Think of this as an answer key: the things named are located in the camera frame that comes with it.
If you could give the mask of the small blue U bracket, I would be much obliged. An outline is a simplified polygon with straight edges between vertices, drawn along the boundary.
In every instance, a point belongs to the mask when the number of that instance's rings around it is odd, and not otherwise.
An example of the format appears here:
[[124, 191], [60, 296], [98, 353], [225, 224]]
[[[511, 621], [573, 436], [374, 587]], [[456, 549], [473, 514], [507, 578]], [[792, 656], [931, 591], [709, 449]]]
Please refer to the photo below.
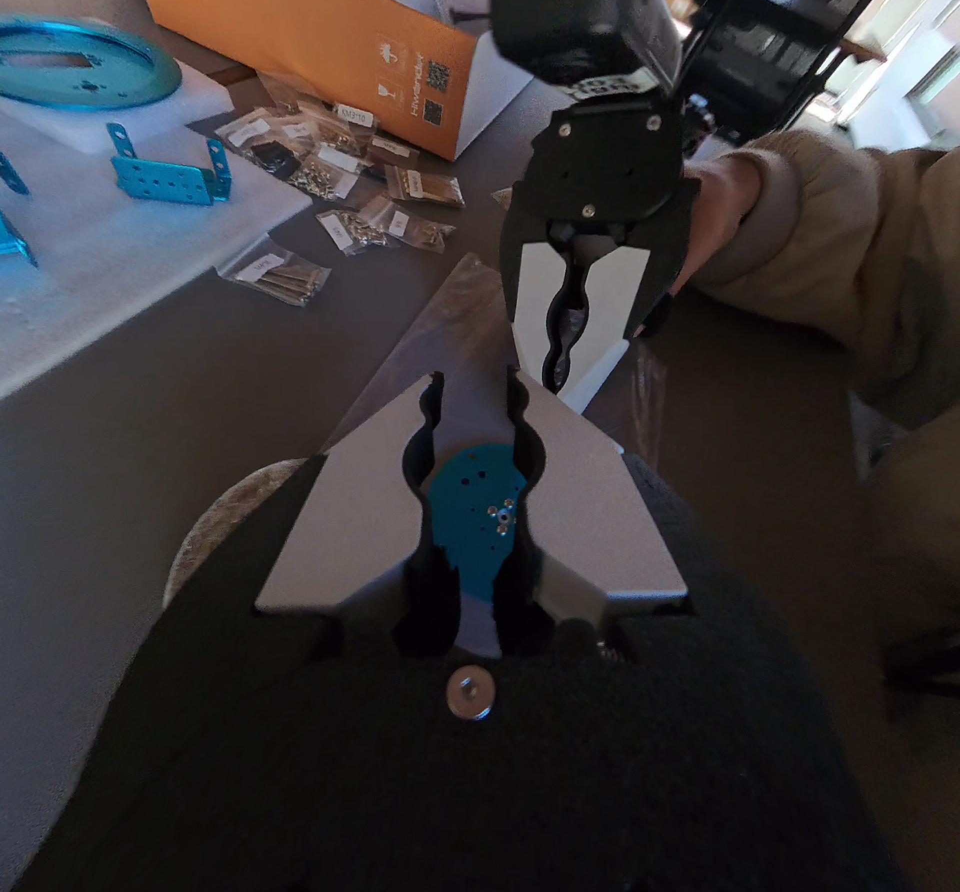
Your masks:
[[116, 184], [129, 197], [196, 206], [230, 199], [233, 177], [226, 149], [219, 140], [206, 140], [211, 167], [201, 168], [141, 159], [123, 126], [107, 123], [105, 127], [116, 152], [111, 157]]

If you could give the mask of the thick white foam block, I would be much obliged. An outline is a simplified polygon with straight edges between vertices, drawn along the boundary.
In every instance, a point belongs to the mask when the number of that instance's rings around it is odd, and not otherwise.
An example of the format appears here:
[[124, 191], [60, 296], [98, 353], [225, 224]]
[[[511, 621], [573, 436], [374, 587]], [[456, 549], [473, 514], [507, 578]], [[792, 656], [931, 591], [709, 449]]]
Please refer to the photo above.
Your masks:
[[57, 143], [80, 154], [114, 152], [107, 124], [122, 126], [134, 144], [161, 139], [172, 132], [232, 111], [226, 88], [181, 62], [182, 82], [171, 96], [148, 106], [123, 109], [71, 110], [1, 100], [1, 150], [8, 157], [27, 148]]

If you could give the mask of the black chair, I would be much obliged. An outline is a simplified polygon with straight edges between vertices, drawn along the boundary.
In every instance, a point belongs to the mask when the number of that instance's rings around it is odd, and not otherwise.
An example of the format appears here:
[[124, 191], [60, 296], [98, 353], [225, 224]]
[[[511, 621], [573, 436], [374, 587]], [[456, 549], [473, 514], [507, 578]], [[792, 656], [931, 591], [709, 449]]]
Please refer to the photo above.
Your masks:
[[786, 129], [824, 89], [872, 0], [720, 0], [691, 35], [678, 93], [739, 147]]

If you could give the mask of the white foam sheet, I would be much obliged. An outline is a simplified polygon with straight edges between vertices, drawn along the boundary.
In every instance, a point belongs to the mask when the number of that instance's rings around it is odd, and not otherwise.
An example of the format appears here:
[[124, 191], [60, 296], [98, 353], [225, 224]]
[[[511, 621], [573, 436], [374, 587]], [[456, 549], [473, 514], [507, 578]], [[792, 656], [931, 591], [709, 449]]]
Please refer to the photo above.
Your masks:
[[2, 256], [2, 398], [309, 206], [236, 155], [227, 157], [226, 202], [132, 198], [117, 185], [115, 146], [101, 131], [105, 151], [91, 155], [2, 117], [2, 154], [29, 189], [2, 185], [2, 212], [36, 261]]

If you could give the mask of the group of blue metal brackets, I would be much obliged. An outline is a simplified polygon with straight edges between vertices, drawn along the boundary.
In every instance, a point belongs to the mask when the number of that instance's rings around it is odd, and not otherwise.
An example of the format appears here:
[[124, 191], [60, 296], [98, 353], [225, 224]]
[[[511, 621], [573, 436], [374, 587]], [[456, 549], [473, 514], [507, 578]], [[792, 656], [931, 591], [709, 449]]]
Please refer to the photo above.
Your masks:
[[[15, 194], [30, 197], [28, 186], [5, 154], [1, 154], [1, 178], [6, 187]], [[4, 212], [1, 212], [1, 255], [20, 256], [35, 269], [40, 267], [29, 244]]]

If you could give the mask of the person's right hand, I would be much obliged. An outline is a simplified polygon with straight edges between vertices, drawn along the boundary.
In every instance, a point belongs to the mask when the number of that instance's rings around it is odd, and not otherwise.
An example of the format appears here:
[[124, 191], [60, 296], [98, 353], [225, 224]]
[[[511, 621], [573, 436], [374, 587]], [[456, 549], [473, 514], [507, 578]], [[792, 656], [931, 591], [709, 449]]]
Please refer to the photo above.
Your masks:
[[693, 205], [686, 260], [669, 291], [672, 297], [736, 237], [762, 192], [758, 166], [738, 153], [690, 162], [684, 176], [695, 179], [700, 192]]

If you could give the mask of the large clear plastic bag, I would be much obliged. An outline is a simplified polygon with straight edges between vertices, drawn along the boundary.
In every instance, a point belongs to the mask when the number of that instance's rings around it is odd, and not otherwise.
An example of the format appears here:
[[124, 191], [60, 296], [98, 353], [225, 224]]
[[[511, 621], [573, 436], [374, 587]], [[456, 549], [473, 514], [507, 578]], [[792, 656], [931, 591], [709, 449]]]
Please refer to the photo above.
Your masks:
[[[332, 447], [428, 373], [443, 374], [435, 458], [481, 443], [512, 443], [506, 370], [519, 363], [498, 271], [466, 255], [399, 339], [333, 430]], [[630, 343], [583, 416], [630, 454], [658, 468], [666, 368], [642, 339]]]

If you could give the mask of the blue round metal disc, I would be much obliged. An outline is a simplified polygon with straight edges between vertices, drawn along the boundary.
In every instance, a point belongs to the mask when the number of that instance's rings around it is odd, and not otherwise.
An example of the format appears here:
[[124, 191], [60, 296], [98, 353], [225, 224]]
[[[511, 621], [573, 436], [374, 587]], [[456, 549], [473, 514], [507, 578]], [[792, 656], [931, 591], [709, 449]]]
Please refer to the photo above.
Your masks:
[[510, 443], [475, 444], [438, 468], [427, 491], [434, 540], [458, 570], [463, 595], [492, 602], [495, 580], [514, 547], [525, 487]]

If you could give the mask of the person's right forearm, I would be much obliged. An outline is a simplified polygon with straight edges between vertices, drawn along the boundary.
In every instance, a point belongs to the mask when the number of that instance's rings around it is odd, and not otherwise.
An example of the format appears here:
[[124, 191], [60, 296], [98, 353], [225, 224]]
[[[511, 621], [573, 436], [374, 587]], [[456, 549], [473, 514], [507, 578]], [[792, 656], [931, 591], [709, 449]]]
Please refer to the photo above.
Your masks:
[[705, 295], [844, 346], [854, 389], [914, 430], [958, 405], [959, 154], [766, 135], [714, 170], [758, 180], [692, 275]]

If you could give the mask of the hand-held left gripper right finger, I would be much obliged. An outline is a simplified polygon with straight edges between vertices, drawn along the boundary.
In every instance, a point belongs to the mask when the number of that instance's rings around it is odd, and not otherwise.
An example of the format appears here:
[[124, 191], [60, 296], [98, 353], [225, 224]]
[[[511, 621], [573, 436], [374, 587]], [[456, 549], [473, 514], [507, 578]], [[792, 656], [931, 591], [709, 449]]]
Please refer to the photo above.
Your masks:
[[622, 618], [684, 610], [688, 586], [617, 443], [518, 367], [507, 414], [523, 486], [493, 581], [501, 654], [540, 654], [570, 620], [605, 640]]

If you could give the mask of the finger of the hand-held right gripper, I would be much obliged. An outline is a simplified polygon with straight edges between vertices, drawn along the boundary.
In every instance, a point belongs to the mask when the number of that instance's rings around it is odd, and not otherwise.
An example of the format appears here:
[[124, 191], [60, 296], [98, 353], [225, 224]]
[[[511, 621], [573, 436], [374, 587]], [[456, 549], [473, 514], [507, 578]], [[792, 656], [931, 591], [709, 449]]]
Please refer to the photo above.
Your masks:
[[628, 350], [627, 331], [648, 249], [621, 246], [592, 263], [582, 283], [584, 306], [561, 325], [557, 394], [582, 414]]
[[554, 394], [565, 375], [561, 365], [569, 291], [570, 262], [546, 241], [524, 244], [512, 337], [522, 370]]

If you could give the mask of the orange cardboard box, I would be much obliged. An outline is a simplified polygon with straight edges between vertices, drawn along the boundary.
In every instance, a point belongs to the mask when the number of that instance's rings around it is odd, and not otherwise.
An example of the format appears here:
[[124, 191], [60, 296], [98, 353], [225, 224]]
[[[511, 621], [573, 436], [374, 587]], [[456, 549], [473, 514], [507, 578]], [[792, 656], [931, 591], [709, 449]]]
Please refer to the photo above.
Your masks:
[[227, 58], [300, 82], [454, 160], [532, 82], [481, 22], [450, 10], [486, 0], [147, 0], [162, 27]]

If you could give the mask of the pile of small screw bags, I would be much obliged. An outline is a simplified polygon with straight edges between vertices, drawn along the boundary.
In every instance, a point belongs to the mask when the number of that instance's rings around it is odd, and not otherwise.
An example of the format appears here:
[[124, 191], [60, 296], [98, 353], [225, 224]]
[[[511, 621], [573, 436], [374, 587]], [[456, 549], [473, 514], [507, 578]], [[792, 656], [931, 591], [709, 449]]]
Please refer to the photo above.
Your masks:
[[[399, 157], [401, 146], [371, 134], [369, 128], [324, 107], [300, 103], [291, 113], [259, 107], [214, 134], [230, 152], [320, 202], [315, 219], [343, 257], [402, 248], [446, 251], [455, 227], [401, 206], [394, 191], [413, 184], [414, 195], [420, 198], [422, 179], [416, 169], [376, 163], [374, 145], [386, 145], [392, 158]], [[265, 235], [226, 261], [217, 274], [288, 305], [305, 307], [327, 283], [331, 270]]]

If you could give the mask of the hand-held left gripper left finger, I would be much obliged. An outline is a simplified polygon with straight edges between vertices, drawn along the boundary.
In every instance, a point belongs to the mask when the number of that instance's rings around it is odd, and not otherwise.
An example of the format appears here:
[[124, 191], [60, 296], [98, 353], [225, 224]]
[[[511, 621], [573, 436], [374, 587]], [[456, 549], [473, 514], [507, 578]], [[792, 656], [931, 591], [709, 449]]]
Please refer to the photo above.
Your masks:
[[371, 625], [402, 656], [444, 656], [461, 620], [459, 573], [434, 537], [424, 484], [445, 377], [427, 373], [323, 455], [255, 600], [264, 614]]

